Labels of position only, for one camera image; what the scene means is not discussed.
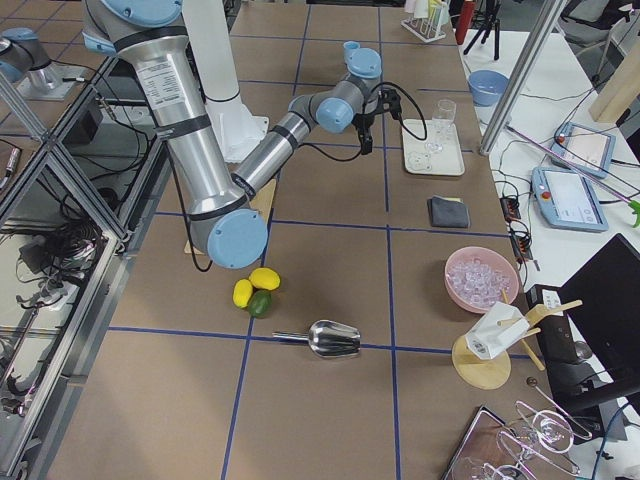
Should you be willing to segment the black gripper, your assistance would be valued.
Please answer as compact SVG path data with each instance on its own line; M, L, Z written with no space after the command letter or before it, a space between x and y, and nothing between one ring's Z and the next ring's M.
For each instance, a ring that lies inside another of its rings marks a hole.
M371 127L374 122L374 113L356 114L353 118L353 126L357 130L361 154L370 154L373 150L373 136L371 134Z

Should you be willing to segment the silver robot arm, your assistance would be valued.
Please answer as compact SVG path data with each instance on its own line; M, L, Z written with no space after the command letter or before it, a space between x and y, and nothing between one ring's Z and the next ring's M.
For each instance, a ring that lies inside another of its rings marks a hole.
M57 65L38 35L26 27L1 33L1 73L27 100L62 101L86 79L86 68Z
M86 1L86 46L134 69L187 185L187 231L193 247L217 265L244 268L261 257L268 228L249 202L275 176L311 131L337 134L378 105L380 55L370 48L344 52L346 75L330 90L291 101L287 113L234 169L228 169L214 126L213 103L227 114L223 130L243 130L252 119L240 105L224 8L219 1Z

